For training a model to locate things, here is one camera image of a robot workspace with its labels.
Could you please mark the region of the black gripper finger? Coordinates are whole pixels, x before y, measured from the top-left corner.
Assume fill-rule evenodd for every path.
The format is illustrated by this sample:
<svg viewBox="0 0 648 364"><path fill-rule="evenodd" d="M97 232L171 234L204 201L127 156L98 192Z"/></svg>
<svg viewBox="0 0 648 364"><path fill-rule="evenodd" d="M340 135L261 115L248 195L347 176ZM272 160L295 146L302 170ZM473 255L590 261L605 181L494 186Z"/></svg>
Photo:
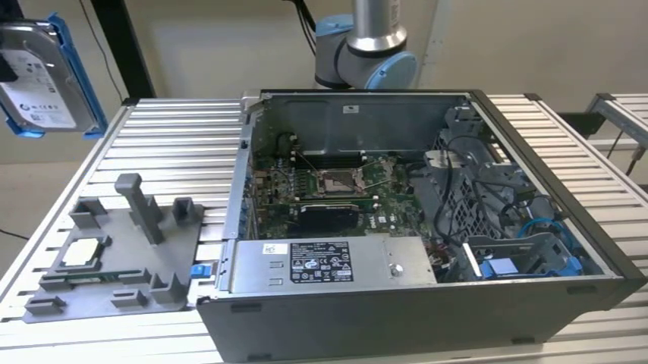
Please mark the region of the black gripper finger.
<svg viewBox="0 0 648 364"><path fill-rule="evenodd" d="M0 56L0 82L1 83L13 83L17 79L18 79L18 76L14 73L14 70L13 70L10 64L4 59L4 57Z"/></svg>

